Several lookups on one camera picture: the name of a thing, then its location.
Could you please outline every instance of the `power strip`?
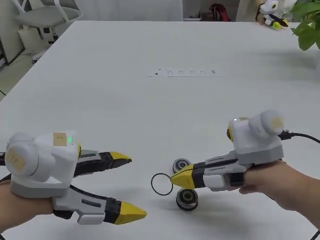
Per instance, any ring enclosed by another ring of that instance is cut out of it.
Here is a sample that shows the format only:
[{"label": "power strip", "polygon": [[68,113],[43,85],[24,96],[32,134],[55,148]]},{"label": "power strip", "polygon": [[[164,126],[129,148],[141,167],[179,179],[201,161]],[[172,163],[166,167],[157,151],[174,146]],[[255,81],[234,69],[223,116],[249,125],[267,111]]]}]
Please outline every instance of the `power strip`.
[{"label": "power strip", "polygon": [[214,69],[157,69],[151,74],[147,74],[148,77],[171,77],[171,78],[223,78],[222,73]]}]

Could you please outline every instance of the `ball bearing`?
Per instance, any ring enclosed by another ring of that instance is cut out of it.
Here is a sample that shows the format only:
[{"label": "ball bearing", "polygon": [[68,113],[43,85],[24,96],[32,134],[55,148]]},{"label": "ball bearing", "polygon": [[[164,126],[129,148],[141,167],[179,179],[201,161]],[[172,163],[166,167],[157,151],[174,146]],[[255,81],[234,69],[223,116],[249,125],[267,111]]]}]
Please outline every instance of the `ball bearing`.
[{"label": "ball bearing", "polygon": [[198,194],[193,189],[181,188],[176,194],[176,204],[184,211],[193,211],[198,206]]},{"label": "ball bearing", "polygon": [[184,167],[190,165],[191,162],[185,158],[179,158],[173,162],[172,171],[176,174]]}]

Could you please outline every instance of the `red object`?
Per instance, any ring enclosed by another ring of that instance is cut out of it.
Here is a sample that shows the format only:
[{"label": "red object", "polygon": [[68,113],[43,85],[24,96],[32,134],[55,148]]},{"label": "red object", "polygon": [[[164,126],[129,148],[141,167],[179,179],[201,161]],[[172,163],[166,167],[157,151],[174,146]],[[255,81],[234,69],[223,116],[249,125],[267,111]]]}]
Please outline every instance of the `red object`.
[{"label": "red object", "polygon": [[210,6],[213,18],[218,22],[230,22],[227,10],[222,4],[214,3]]}]

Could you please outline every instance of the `table surface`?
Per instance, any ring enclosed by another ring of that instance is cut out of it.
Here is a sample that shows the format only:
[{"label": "table surface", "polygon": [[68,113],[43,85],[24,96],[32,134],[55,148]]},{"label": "table surface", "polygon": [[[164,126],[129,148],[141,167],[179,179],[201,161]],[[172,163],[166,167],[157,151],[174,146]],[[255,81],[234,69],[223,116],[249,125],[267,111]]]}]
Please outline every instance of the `table surface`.
[{"label": "table surface", "polygon": [[[84,149],[116,151],[133,162],[78,177],[73,184],[148,212],[127,225],[77,225],[39,216],[8,230],[33,240],[306,240],[315,228],[261,194],[198,190],[193,212],[178,209],[176,192],[155,194],[151,177],[171,174],[177,158],[194,163],[233,149],[230,119],[277,109],[294,132],[320,136],[316,48],[302,52],[290,29],[256,23],[75,22],[1,101],[0,148],[15,132],[77,130]],[[224,78],[147,77],[157,68],[211,69]],[[319,145],[283,143],[285,160],[319,178]],[[159,190],[170,182],[158,178]]]}]

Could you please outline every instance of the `rubber ring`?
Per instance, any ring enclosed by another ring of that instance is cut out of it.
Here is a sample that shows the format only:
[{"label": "rubber ring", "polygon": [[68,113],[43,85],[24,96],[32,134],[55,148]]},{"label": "rubber ring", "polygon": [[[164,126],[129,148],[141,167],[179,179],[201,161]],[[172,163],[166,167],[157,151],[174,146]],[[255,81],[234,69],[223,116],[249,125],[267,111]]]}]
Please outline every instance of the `rubber ring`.
[{"label": "rubber ring", "polygon": [[167,175],[167,174],[165,174],[165,173],[162,173],[162,172],[153,175],[153,177],[151,178],[151,187],[152,187],[152,190],[153,190],[156,194],[158,194],[158,195],[160,195],[160,196],[168,196],[168,195],[169,195],[170,193],[172,193],[172,191],[174,190],[174,185],[171,183],[171,189],[170,189],[170,191],[169,191],[168,193],[163,194],[163,193],[160,193],[160,192],[156,191],[155,188],[154,188],[153,182],[154,182],[155,177],[158,176],[158,175],[164,175],[164,176],[168,177],[169,179],[171,179],[171,177],[170,177],[169,175]]}]

